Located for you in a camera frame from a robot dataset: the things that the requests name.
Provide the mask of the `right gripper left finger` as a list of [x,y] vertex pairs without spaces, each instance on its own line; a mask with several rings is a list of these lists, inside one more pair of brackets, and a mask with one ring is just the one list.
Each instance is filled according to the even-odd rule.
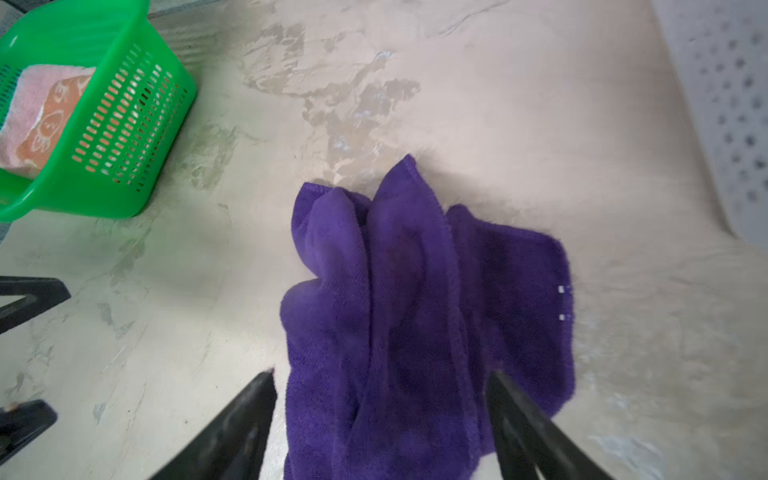
[[259,373],[153,478],[257,479],[276,400],[273,372]]

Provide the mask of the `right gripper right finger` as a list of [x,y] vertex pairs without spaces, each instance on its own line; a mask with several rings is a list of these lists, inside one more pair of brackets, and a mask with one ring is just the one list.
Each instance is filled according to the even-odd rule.
[[485,398],[504,479],[611,479],[503,372],[492,372]]

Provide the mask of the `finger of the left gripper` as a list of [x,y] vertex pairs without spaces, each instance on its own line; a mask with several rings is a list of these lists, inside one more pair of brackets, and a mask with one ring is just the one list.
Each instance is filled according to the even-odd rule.
[[53,426],[57,419],[55,410],[43,400],[2,407],[1,464]]
[[1,277],[1,296],[18,297],[1,307],[1,332],[6,333],[71,298],[55,278]]

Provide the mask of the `purple towel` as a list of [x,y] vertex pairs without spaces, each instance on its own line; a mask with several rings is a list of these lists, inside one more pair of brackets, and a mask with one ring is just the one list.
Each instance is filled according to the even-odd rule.
[[443,209],[406,157],[365,197],[303,185],[291,231],[312,279],[280,318],[288,479],[467,479],[494,449],[502,371],[547,415],[575,389],[565,250]]

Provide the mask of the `pink towel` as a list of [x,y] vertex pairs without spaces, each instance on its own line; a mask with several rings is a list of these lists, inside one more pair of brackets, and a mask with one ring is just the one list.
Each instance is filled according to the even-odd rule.
[[1,128],[3,170],[38,177],[94,73],[64,65],[33,65],[22,72]]

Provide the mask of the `orange patterned towel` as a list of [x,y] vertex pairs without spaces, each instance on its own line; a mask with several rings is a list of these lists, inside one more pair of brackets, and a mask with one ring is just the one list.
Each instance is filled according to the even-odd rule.
[[26,119],[11,147],[19,175],[34,179],[41,173],[93,73],[93,69],[66,73],[64,68],[53,66],[52,71],[35,73],[31,78],[37,83],[32,91],[35,99],[21,108]]

